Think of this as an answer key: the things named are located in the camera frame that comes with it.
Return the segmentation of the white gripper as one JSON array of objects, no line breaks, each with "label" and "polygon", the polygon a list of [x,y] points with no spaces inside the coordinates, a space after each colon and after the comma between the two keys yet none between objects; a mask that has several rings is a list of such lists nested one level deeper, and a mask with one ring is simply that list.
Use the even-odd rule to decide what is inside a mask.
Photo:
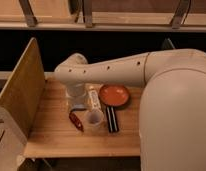
[{"label": "white gripper", "polygon": [[87,97],[85,84],[79,83],[67,85],[66,96],[71,105],[84,105]]}]

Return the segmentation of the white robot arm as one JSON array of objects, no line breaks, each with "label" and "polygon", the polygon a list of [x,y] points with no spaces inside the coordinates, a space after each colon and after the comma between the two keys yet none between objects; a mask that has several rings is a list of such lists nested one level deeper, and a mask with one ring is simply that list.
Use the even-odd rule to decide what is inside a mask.
[{"label": "white robot arm", "polygon": [[144,89],[139,108],[142,171],[206,171],[206,53],[147,52],[89,64],[73,54],[54,70],[68,95],[86,83]]}]

